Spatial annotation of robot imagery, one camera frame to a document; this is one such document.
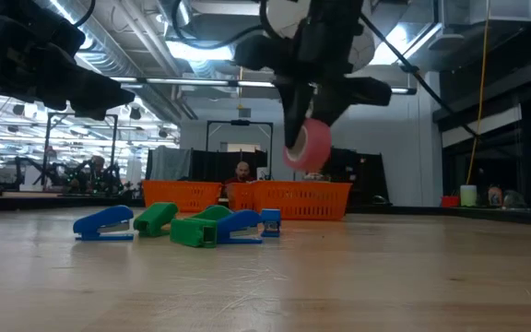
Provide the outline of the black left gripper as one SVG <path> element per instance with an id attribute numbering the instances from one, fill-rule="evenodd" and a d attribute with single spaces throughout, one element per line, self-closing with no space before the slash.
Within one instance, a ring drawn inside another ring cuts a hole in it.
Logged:
<path id="1" fill-rule="evenodd" d="M 75 117 L 92 120 L 132 102 L 133 92 L 74 60 L 85 42 L 84 23 L 33 1 L 0 1 L 0 94 L 55 110 L 70 104 Z"/>

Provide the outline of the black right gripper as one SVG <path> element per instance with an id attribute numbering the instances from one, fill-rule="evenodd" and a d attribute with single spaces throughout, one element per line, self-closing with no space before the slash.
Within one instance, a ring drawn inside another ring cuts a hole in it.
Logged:
<path id="1" fill-rule="evenodd" d="M 331 127 L 353 104 L 386 105 L 390 86 L 353 74 L 375 54 L 372 32 L 362 24 L 302 22 L 288 41 L 274 86 L 284 113 L 285 146 L 293 148 L 313 99 L 313 118 Z"/>

